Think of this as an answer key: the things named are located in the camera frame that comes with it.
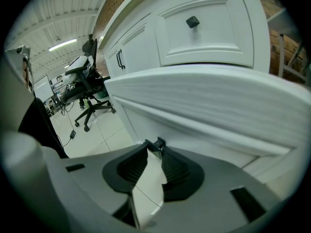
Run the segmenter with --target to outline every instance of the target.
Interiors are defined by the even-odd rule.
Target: white ceiling
[[[83,55],[82,45],[93,32],[105,0],[32,0],[16,20],[5,49],[21,45],[31,48],[35,82],[62,74],[73,59]],[[49,48],[77,39],[49,52]]]

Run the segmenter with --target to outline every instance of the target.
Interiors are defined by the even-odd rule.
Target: black office chair
[[[65,72],[65,75],[77,74],[77,78],[74,80],[75,87],[67,91],[63,96],[63,103],[70,103],[77,99],[87,99],[89,108],[86,109],[81,115],[75,119],[75,126],[79,127],[78,120],[86,115],[84,120],[84,131],[88,132],[89,127],[87,125],[93,112],[96,110],[111,109],[112,113],[116,110],[111,106],[109,101],[101,102],[94,98],[94,94],[98,92],[106,92],[104,81],[110,79],[110,77],[102,78],[96,69],[96,52],[97,52],[97,39],[93,40],[92,35],[88,36],[88,41],[82,46],[82,51],[85,53],[84,56],[93,57],[93,65],[89,61],[86,61],[82,67],[71,69]],[[86,77],[84,71],[89,68],[89,74]],[[90,99],[95,99],[97,104],[93,105]]]

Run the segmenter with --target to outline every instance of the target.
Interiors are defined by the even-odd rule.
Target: white drawer front
[[[253,66],[253,37],[243,0],[172,0],[152,13],[162,66],[230,63]],[[195,16],[199,25],[186,20]]]

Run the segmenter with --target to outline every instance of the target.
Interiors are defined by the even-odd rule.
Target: chair base
[[[76,127],[79,127],[80,124],[78,123],[78,120],[80,120],[82,117],[84,117],[86,115],[86,118],[84,120],[84,131],[85,132],[89,131],[89,127],[88,127],[87,123],[88,123],[92,113],[94,113],[95,111],[97,111],[97,110],[104,110],[104,109],[111,109],[111,112],[113,114],[116,113],[116,110],[111,106],[111,103],[109,101],[99,102],[99,103],[93,105],[91,103],[91,101],[88,100],[87,104],[88,104],[89,107],[85,111],[83,111],[83,113],[81,115],[79,115],[77,117],[77,119],[75,119],[75,121],[74,121],[75,122],[74,125]]]

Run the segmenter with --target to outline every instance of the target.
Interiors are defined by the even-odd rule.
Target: chair backrest
[[[96,52],[97,52],[97,39],[92,39],[92,34],[89,34],[88,41],[82,46],[84,56],[92,56],[94,60],[94,67],[96,67]]]

